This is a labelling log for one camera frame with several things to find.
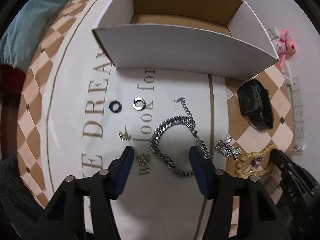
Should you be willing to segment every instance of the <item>gray fabric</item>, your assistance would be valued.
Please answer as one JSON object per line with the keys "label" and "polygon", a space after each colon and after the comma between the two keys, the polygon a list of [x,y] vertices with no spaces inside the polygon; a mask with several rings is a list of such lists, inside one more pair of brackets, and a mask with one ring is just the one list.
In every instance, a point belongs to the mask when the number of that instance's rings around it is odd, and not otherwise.
{"label": "gray fabric", "polygon": [[29,0],[0,40],[0,64],[27,73],[29,64],[55,15],[69,0]]}
{"label": "gray fabric", "polygon": [[0,204],[22,239],[29,239],[43,208],[23,184],[16,154],[0,162]]}

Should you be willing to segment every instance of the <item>plush toy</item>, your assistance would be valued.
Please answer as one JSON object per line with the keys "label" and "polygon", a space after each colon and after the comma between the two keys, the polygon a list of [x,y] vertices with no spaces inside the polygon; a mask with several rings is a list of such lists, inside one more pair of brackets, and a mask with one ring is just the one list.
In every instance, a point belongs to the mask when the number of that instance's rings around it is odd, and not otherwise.
{"label": "plush toy", "polygon": [[275,46],[279,56],[281,56],[280,67],[283,66],[287,53],[294,54],[297,51],[296,46],[293,43],[293,40],[289,36],[289,31],[285,29],[282,31],[278,39],[272,40],[272,43]]}

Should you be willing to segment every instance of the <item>cuban link chain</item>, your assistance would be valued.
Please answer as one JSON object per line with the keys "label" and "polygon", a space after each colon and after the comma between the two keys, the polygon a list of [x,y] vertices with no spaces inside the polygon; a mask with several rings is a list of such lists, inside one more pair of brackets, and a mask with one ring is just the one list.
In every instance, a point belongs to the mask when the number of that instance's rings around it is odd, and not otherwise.
{"label": "cuban link chain", "polygon": [[177,124],[183,124],[186,127],[189,128],[191,134],[196,138],[196,142],[200,150],[202,151],[204,157],[206,159],[210,159],[210,154],[207,149],[207,146],[205,145],[204,141],[199,138],[197,135],[198,131],[196,130],[196,122],[192,117],[192,114],[190,113],[189,109],[187,108],[187,105],[185,103],[185,98],[177,98],[175,100],[175,103],[181,102],[184,110],[186,111],[188,116],[181,116],[177,115],[174,117],[170,117],[163,121],[161,124],[158,125],[155,132],[153,133],[150,141],[150,146],[152,152],[161,159],[165,165],[169,167],[170,170],[173,171],[173,173],[179,177],[189,177],[193,176],[193,170],[181,170],[179,169],[172,159],[165,153],[162,152],[162,150],[159,147],[159,141],[161,139],[161,136],[164,134],[164,132],[169,129],[170,127],[177,125]]}

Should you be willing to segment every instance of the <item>gold beaded bracelet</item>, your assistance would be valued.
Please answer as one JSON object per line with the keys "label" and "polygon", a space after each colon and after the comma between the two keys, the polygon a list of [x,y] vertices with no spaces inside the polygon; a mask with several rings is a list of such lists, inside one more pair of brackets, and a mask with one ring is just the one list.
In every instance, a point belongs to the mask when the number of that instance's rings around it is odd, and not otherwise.
{"label": "gold beaded bracelet", "polygon": [[273,169],[273,165],[269,165],[268,168],[262,170],[262,171],[253,171],[253,172],[250,172],[250,173],[244,173],[241,171],[241,167],[242,167],[242,163],[245,163],[247,162],[248,160],[252,160],[252,159],[255,159],[255,158],[263,158],[264,156],[266,156],[266,154],[270,153],[271,150],[274,150],[274,149],[278,149],[277,146],[274,144],[274,143],[270,143],[267,147],[265,147],[261,152],[252,152],[252,153],[246,153],[244,155],[242,155],[240,158],[239,158],[239,161],[237,164],[236,164],[236,175],[239,177],[239,178],[242,178],[242,179],[247,179],[249,176],[251,175],[255,175],[257,177],[261,177],[269,172],[272,171]]}

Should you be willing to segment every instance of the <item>white cardboard box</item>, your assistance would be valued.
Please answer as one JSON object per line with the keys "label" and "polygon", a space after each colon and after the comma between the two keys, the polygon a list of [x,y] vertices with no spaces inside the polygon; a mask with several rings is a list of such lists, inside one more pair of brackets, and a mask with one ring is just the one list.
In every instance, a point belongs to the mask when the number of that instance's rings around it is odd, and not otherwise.
{"label": "white cardboard box", "polygon": [[241,0],[111,0],[92,32],[116,68],[245,81],[279,60],[260,20]]}

